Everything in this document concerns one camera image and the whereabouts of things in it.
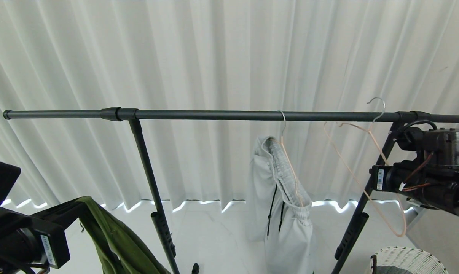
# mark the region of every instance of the olive green garment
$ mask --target olive green garment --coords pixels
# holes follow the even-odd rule
[[[90,196],[76,200],[89,208],[80,221],[87,230],[105,274],[169,274],[143,241]]]

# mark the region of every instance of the hanger hook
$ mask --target hanger hook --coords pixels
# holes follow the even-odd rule
[[[287,126],[287,120],[285,119],[284,112],[281,111],[280,109],[279,109],[279,111],[280,111],[280,113],[282,113],[282,117],[284,118],[284,128],[282,129],[282,132],[281,132],[281,134],[280,134],[280,137],[282,137],[282,136],[284,135],[285,127]]]
[[[375,123],[375,121],[376,121],[378,118],[382,117],[383,114],[385,113],[385,109],[386,109],[386,108],[385,108],[385,101],[384,101],[382,98],[380,98],[380,97],[374,97],[374,98],[372,98],[369,102],[367,102],[367,104],[370,104],[370,103],[371,103],[373,100],[375,100],[375,99],[378,99],[378,100],[380,100],[380,101],[382,102],[382,104],[383,104],[383,109],[382,109],[382,113],[381,113],[380,115],[378,115],[377,117],[375,117],[375,119],[372,121],[372,123]]]

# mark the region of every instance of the woven basket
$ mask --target woven basket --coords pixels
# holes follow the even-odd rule
[[[432,254],[416,248],[386,247],[372,255],[369,274],[448,274]]]

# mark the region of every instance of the wire hanger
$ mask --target wire hanger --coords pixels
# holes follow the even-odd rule
[[[374,118],[374,120],[372,121],[372,123],[371,123],[371,125],[370,125],[370,127],[369,127],[368,129],[362,128],[362,127],[357,126],[357,125],[354,125],[354,124],[352,124],[352,123],[346,123],[346,122],[341,123],[341,125],[339,125],[339,127],[341,127],[341,126],[343,126],[344,124],[346,124],[346,125],[350,125],[350,126],[356,127],[356,128],[358,128],[358,129],[360,129],[360,130],[363,130],[363,131],[367,132],[367,133],[370,135],[370,137],[372,137],[372,140],[373,140],[375,146],[377,147],[378,151],[380,152],[380,155],[381,155],[383,161],[385,162],[385,164],[386,164],[386,165],[390,165],[389,162],[388,162],[388,160],[387,160],[387,158],[386,158],[385,155],[383,154],[383,151],[381,150],[381,148],[380,148],[380,146],[379,146],[379,144],[378,144],[378,142],[377,142],[377,139],[375,139],[375,136],[374,136],[373,133],[372,133],[372,127],[373,127],[373,125],[374,125],[375,121],[376,121],[377,119],[379,119],[380,117],[382,117],[383,114],[385,113],[386,105],[385,105],[385,101],[383,101],[383,99],[380,98],[380,97],[374,97],[374,98],[372,98],[369,102],[367,102],[367,104],[370,104],[374,99],[379,99],[380,101],[382,101],[382,103],[383,103],[383,109],[382,109],[381,114]],[[336,144],[334,143],[333,139],[331,139],[331,136],[330,136],[329,133],[327,132],[327,130],[326,130],[326,123],[327,123],[327,122],[324,123],[324,132],[325,132],[327,138],[329,139],[331,145],[333,146],[334,150],[335,150],[336,153],[338,154],[339,158],[340,158],[341,161],[344,163],[344,165],[345,165],[346,168],[348,169],[349,173],[350,173],[351,176],[353,177],[353,180],[354,180],[360,187],[362,187],[362,185],[360,184],[360,182],[359,182],[358,179],[356,178],[355,173],[354,173],[354,172],[351,170],[351,168],[346,164],[346,162],[344,161],[343,156],[342,156],[341,153],[339,152],[339,150],[338,150]],[[382,213],[382,211],[378,208],[377,204],[374,203],[374,201],[372,200],[372,198],[370,197],[370,195],[365,191],[365,188],[363,188],[363,193],[365,193],[365,195],[367,196],[368,200],[371,202],[372,206],[375,208],[375,210],[376,210],[377,213],[380,215],[380,217],[383,219],[383,221],[387,224],[387,226],[389,227],[389,229],[390,229],[397,237],[404,237],[405,233],[407,232],[407,221],[405,220],[404,208],[403,208],[403,206],[402,206],[402,202],[400,201],[400,196],[399,196],[398,194],[396,194],[396,195],[397,195],[398,206],[400,207],[400,213],[402,214],[402,221],[403,221],[403,229],[402,229],[402,233],[401,233],[401,234],[397,233],[397,232],[393,229],[392,225],[388,222],[387,218],[386,218],[385,215]]]
[[[278,110],[280,111],[280,113],[282,113],[282,118],[284,119],[284,128],[282,129],[282,132],[280,133],[280,142],[278,142],[277,140],[273,139],[275,142],[277,142],[278,144],[280,144],[280,146],[282,146],[282,149],[284,151],[284,154],[285,154],[285,157],[287,158],[287,162],[289,163],[290,165],[290,170],[292,170],[292,174],[294,175],[294,181],[295,181],[295,195],[297,196],[297,198],[299,199],[299,202],[301,203],[301,207],[304,207],[304,202],[303,202],[303,199],[302,199],[302,196],[299,194],[299,192],[297,191],[297,183],[299,181],[299,179],[297,179],[297,175],[294,171],[294,167],[292,166],[292,163],[290,162],[290,158],[287,154],[287,151],[285,150],[285,145],[284,145],[284,130],[285,130],[285,127],[287,127],[287,120],[285,119],[285,114],[282,110]]]

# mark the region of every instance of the curtain fold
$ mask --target curtain fold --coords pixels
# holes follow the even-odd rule
[[[151,193],[127,122],[6,121],[5,109],[380,111],[375,96],[388,112],[459,114],[459,1],[0,1],[0,160],[22,168],[17,204],[89,195],[130,208]],[[244,199],[252,143],[283,127],[141,123],[173,207]],[[328,126],[364,186],[371,139]],[[288,122],[285,145],[311,198],[344,206],[362,187],[322,127]],[[381,143],[389,127],[373,126]]]

